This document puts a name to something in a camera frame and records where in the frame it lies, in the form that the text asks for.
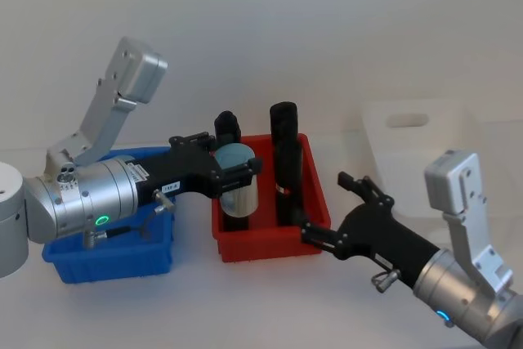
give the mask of white wall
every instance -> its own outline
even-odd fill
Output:
[[[367,99],[522,99],[522,21],[521,0],[0,0],[0,149],[74,131],[124,34],[169,61],[119,139],[137,143],[227,109],[268,132],[281,100],[325,132],[358,127]]]

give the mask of white table surface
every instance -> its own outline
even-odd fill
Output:
[[[496,144],[510,141],[511,149],[520,149],[519,155],[505,151],[507,162],[517,164],[523,147],[513,139],[518,133],[523,136],[523,128],[500,133],[496,127],[493,124],[485,132]],[[337,186],[337,173],[372,174],[365,139],[351,132],[310,140],[337,227],[358,204],[356,197]],[[41,150],[0,152],[0,161],[15,165],[25,176],[40,174],[43,160]],[[514,173],[523,185],[523,164]],[[369,281],[380,268],[364,258],[341,262],[322,253],[225,264],[211,235],[210,201],[187,194],[177,202],[174,263],[168,275],[66,285],[42,260],[42,246],[31,244],[25,265],[0,280],[0,347],[479,347],[459,329],[444,327],[440,317],[403,284],[379,294]],[[523,237],[521,220],[505,222],[494,232],[495,244],[515,271],[514,288],[521,291],[523,246],[517,244]]]

